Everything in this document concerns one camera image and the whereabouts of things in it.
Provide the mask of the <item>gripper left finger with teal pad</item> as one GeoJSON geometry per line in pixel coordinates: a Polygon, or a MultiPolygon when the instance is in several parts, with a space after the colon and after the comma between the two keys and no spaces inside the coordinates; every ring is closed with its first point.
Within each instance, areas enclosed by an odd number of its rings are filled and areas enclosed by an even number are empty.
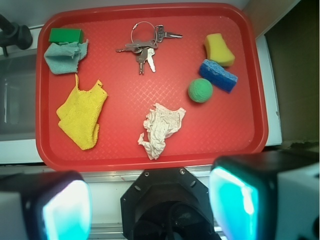
{"type": "Polygon", "coordinates": [[[90,187],[78,172],[0,176],[2,240],[87,240],[91,224],[90,187]]]}

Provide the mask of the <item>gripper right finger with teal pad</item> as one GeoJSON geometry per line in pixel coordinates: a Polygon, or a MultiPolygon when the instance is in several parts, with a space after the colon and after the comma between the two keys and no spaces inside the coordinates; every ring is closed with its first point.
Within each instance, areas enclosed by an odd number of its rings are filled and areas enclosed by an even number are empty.
{"type": "Polygon", "coordinates": [[[209,201],[229,240],[317,240],[319,154],[264,151],[221,156],[209,175],[209,201]]]}

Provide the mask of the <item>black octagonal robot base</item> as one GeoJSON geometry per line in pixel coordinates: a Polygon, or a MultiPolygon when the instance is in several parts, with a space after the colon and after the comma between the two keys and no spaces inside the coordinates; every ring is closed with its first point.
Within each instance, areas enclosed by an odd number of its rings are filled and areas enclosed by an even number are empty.
{"type": "Polygon", "coordinates": [[[184,167],[144,170],[120,198],[128,240],[219,240],[209,189],[184,167]]]}

